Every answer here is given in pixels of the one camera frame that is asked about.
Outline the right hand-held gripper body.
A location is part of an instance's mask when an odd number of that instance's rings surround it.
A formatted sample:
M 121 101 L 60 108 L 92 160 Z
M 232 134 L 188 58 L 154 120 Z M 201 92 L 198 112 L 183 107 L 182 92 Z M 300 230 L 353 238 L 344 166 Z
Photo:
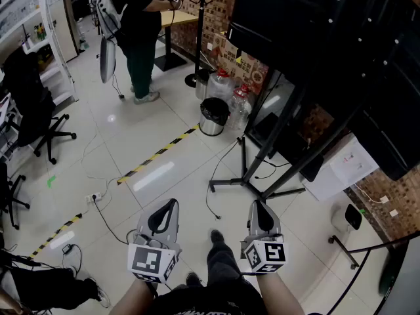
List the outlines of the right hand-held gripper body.
M 248 236 L 241 241 L 241 259 L 251 273 L 275 273 L 287 263 L 287 245 L 282 234 Z

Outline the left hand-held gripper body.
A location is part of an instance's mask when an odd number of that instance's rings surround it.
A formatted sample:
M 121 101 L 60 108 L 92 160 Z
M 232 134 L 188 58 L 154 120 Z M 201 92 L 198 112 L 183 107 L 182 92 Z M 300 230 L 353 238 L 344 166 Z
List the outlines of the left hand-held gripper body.
M 181 251 L 175 234 L 134 233 L 128 247 L 127 269 L 145 282 L 166 284 Z

